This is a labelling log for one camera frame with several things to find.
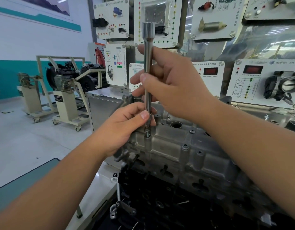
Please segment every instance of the engine block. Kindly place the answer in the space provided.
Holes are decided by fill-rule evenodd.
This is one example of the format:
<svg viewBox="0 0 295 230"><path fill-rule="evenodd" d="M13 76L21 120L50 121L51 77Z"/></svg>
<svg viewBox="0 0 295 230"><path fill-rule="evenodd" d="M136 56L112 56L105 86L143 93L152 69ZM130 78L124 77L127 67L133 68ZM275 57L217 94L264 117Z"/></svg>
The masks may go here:
<svg viewBox="0 0 295 230"><path fill-rule="evenodd" d="M157 125L151 136L146 137L144 128L133 132L115 161L219 204L229 216L237 213L265 223L266 215L284 213L204 129L170 115L161 104L152 106Z"/></svg>

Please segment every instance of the socket wrench extension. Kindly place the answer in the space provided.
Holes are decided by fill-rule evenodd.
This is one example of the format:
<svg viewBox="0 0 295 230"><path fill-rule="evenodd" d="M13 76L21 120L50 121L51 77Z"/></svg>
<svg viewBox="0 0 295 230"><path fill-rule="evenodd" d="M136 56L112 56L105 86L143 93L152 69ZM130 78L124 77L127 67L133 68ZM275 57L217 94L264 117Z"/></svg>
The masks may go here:
<svg viewBox="0 0 295 230"><path fill-rule="evenodd" d="M155 23L143 23L142 38L144 40L144 72L150 73L152 66L152 50L153 40L155 38ZM145 109L149 112L149 120L145 123L146 137L150 137L151 123L151 94L145 90L144 92Z"/></svg>

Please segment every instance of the white wall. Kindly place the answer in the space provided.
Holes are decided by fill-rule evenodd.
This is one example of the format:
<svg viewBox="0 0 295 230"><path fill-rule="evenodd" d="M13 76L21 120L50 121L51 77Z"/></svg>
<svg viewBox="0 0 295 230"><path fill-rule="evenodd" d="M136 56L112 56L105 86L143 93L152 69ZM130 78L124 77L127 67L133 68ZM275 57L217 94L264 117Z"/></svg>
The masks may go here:
<svg viewBox="0 0 295 230"><path fill-rule="evenodd" d="M87 57L92 42L88 0L68 0L81 32L0 13L0 60L36 60L36 55Z"/></svg>

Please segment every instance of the white floor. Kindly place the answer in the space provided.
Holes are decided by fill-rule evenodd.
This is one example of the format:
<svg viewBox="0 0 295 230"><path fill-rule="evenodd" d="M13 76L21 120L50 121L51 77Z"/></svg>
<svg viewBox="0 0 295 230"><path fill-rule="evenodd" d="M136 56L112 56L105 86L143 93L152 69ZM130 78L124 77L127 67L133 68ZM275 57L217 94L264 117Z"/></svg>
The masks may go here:
<svg viewBox="0 0 295 230"><path fill-rule="evenodd" d="M67 123L54 125L51 119L57 113L34 123L22 107L20 98L0 101L0 187L53 158L63 159L92 133L90 123L85 123L80 132ZM74 227L68 229L77 229L103 197L114 192L115 182L110 181L113 172L116 170L111 166L102 165L91 185L101 187L101 192L90 187L81 203L83 218L73 218Z"/></svg>

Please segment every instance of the wall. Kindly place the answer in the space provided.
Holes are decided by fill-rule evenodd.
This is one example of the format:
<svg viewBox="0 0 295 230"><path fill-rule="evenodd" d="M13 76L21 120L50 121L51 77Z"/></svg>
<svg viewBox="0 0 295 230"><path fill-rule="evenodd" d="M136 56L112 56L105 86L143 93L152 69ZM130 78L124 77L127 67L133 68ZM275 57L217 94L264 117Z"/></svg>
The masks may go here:
<svg viewBox="0 0 295 230"><path fill-rule="evenodd" d="M88 57L87 45L92 42L88 1L68 2L68 21L80 25L80 31L0 12L0 99L18 96L18 72L38 74L36 55Z"/></svg>

